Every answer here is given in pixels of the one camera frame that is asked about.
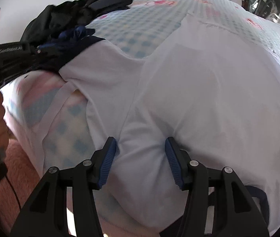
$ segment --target black clothing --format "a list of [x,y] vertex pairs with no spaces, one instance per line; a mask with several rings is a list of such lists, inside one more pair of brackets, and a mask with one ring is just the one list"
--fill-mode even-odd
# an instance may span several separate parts
[[21,42],[38,46],[58,38],[59,34],[78,25],[88,25],[95,18],[116,10],[126,10],[132,0],[75,0],[58,6],[48,5],[26,27]]

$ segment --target black cable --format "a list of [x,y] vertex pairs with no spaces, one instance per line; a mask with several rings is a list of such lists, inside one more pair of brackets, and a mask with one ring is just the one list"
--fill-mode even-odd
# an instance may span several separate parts
[[8,184],[10,185],[10,187],[12,188],[12,191],[13,191],[13,193],[14,193],[14,195],[15,195],[15,198],[16,198],[16,200],[17,200],[17,203],[18,203],[19,211],[21,211],[22,206],[21,206],[21,204],[20,204],[20,202],[19,202],[19,199],[18,199],[17,193],[16,193],[16,191],[15,191],[15,189],[14,189],[13,185],[12,185],[12,184],[11,184],[11,182],[9,181],[9,179],[8,179],[7,175],[5,175],[5,178],[6,178],[7,182],[8,182]]

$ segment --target metal screw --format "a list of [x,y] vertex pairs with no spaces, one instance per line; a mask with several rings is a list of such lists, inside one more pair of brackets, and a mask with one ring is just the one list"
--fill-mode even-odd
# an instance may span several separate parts
[[225,171],[226,173],[228,173],[228,174],[230,174],[230,173],[233,172],[232,168],[230,168],[230,167],[228,167],[228,166],[224,168],[224,171]]
[[190,161],[189,164],[191,166],[198,166],[199,165],[198,161]]
[[90,166],[91,164],[92,164],[92,162],[90,160],[83,161],[84,166]]
[[57,170],[58,168],[56,166],[52,166],[51,168],[49,168],[49,173],[54,174]]

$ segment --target blue gripper pad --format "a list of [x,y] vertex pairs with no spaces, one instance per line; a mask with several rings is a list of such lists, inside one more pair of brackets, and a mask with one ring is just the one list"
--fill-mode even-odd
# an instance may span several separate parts
[[184,181],[182,176],[182,169],[176,157],[174,149],[170,143],[170,137],[165,141],[165,153],[168,159],[168,163],[170,164],[175,183],[179,186],[180,189],[183,189]]
[[99,169],[99,178],[97,182],[97,186],[99,189],[102,188],[102,186],[106,183],[110,168],[112,167],[112,163],[115,157],[117,151],[117,142],[115,138],[111,138],[111,143],[109,145],[109,148],[107,150],[107,153],[103,159],[103,162]]

